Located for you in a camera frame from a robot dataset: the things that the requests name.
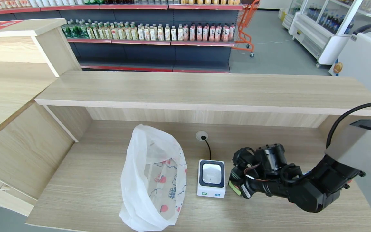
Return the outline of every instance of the plastic bottle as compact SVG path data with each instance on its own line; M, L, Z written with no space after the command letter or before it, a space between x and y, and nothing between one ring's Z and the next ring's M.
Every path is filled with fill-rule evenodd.
M61 26L62 32L64 33L66 38L71 38L70 29L68 27L68 24L64 24Z
M206 25L203 28L203 39L202 41L207 42L209 40L209 24L206 23Z
M148 26L144 27L144 38L146 41L151 40L150 29L148 28Z
M141 25L138 26L138 39L140 41L143 41L144 40L144 29Z
M171 27L171 40L176 41L177 40L177 30L175 26Z
M165 41L170 41L171 40L171 37L170 37L170 27L168 26L168 24L165 25L165 29L164 29L164 33L165 33Z
M177 36L178 41L183 41L183 25L178 26L178 36Z
M160 25L158 26L157 34L158 34L158 40L164 41L164 31L162 29L162 26Z
M34 7L34 8L37 8L38 7L38 4L37 4L37 1L35 0L30 0L30 3L31 3L31 6Z
M92 31L92 28L90 27L90 24L85 23L85 27L87 28L88 38L95 39L94 32Z
M209 35L210 42L214 41L214 36L215 36L215 25L212 24L212 26L210 27L210 35Z
M336 17L334 17L334 19L331 20L330 26L328 28L328 30L331 31L333 34L334 34L334 28L337 25L338 20L339 20L339 15L336 14Z
M203 40L203 26L201 23L198 23L197 26L197 41L202 41Z
M319 20L320 25L324 24L324 22L326 21L327 15L328 15L328 9L325 9Z
M217 27L215 28L214 41L219 42L220 39L221 39L221 24L218 24Z
M90 36L88 35L88 27L89 27L89 24L88 23L81 23L80 25L80 37L82 38L90 38Z
M234 39L234 32L236 31L236 26L234 24L231 24L230 26L230 33L228 34L228 40Z
M334 12L331 12L329 16L327 16L326 22L324 22L323 27L326 28L327 30L330 27L331 20L334 18Z
M133 40L138 40L138 31L134 24L131 24L131 35L133 37Z
M190 41L194 40L195 40L195 25L194 23L192 23L190 27Z
M224 24L223 29L221 30L221 40L224 40L224 36L225 36L224 34L225 34L225 29L226 28L227 28L227 24Z
M352 22L350 22L349 26L347 27L346 31L344 32L344 34L349 34L350 33L350 30L352 29L352 27L355 25L355 20L353 19Z
M223 42L228 42L229 35L230 35L230 28L226 26L224 30L224 35L223 35Z
M189 38L189 36L188 36L188 30L189 30L188 25L187 24L184 25L184 28L183 28L183 41L188 41L188 38Z

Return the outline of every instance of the glass door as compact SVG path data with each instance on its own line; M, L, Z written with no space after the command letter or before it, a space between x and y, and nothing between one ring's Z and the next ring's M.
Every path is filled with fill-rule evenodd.
M325 0L308 0L303 14L317 22Z
M289 8L289 15L295 15L296 12L300 11L303 1L304 0L293 0Z

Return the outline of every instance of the soda bottle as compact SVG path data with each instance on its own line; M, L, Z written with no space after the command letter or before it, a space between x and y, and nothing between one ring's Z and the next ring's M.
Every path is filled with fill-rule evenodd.
M324 24L324 22L326 21L327 15L328 15L328 9L325 9L319 20L320 25Z
M329 16L327 16L327 19L326 21L324 22L324 25L323 27L326 28L328 30L329 26L330 26L330 23L331 23L331 20L333 19L334 17L334 12L331 12Z
M352 27L355 25L354 24L355 20L353 19L352 22L350 22L349 26L347 27L346 31L344 32L344 34L349 34L350 33L350 30L352 29Z

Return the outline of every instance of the plastic bag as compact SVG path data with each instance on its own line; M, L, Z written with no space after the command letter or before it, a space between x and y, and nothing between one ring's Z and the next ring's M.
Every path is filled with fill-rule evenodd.
M186 173L183 150L172 135L136 126L121 174L122 221L139 232L174 225L186 194Z

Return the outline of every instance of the robotic arm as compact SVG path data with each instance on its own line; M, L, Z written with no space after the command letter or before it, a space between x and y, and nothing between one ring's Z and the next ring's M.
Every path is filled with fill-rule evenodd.
M287 198L307 212L324 210L339 198L342 188L350 188L352 178L365 176L362 170L371 172L371 120L352 123L331 144L336 126L356 108L335 122L325 155L310 172L303 175L299 166L287 164L281 144L265 145L255 151L246 147L234 153L229 185L246 199L262 192L269 197Z

